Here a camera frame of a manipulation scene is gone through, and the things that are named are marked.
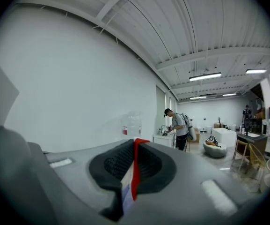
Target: red strap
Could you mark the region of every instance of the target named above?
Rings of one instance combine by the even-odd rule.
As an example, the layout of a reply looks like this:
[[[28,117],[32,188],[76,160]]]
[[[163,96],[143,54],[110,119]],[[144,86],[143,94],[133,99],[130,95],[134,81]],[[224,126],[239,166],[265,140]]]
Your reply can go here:
[[[137,138],[134,142],[134,172],[133,172],[133,179],[131,181],[131,194],[133,200],[136,200],[137,197],[137,186],[140,183],[140,171],[138,167],[138,146],[140,143],[147,143],[149,140],[144,140]]]

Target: concrete floor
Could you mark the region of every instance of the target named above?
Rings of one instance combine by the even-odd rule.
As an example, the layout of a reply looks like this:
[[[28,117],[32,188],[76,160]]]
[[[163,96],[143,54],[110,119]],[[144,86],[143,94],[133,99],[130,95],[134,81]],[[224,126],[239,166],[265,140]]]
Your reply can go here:
[[[235,180],[237,180],[247,192],[253,195],[260,194],[258,179],[259,179],[259,176],[263,173],[263,169],[257,170],[256,168],[251,167],[247,171],[248,160],[246,160],[246,161],[243,161],[240,172],[238,172],[238,168],[240,166],[240,162],[242,158],[241,155],[239,154],[236,155],[235,161],[233,165],[231,166],[231,163],[233,161],[235,146],[227,148],[227,155],[225,157],[213,158],[213,157],[208,156],[205,153],[204,148],[203,148],[203,142],[208,137],[209,137],[209,134],[201,134],[200,139],[199,139],[200,142],[199,143],[191,142],[190,145],[187,143],[186,151],[203,157],[205,160],[215,165],[217,168],[219,168],[223,172],[228,173]],[[268,141],[267,141],[266,151],[270,152],[270,138],[268,138]]]

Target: white box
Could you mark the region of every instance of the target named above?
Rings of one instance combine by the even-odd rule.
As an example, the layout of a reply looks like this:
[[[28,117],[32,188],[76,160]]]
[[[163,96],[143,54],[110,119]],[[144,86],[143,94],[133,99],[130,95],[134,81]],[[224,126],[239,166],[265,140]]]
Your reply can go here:
[[[237,133],[226,128],[213,128],[212,135],[218,143],[225,144],[227,147],[233,147],[237,142]]]

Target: faucet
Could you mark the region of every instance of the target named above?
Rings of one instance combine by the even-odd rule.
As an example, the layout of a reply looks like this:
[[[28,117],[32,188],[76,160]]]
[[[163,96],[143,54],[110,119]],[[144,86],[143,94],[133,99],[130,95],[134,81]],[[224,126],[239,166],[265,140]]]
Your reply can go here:
[[[165,125],[162,125],[161,126],[161,134],[163,133],[163,126],[165,127]]]

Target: black pants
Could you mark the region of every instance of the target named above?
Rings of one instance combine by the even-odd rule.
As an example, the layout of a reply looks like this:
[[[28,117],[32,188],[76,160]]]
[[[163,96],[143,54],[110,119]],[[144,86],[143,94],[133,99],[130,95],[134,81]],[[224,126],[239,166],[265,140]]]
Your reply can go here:
[[[189,133],[176,137],[176,146],[175,146],[176,148],[183,151],[187,142],[188,134]]]

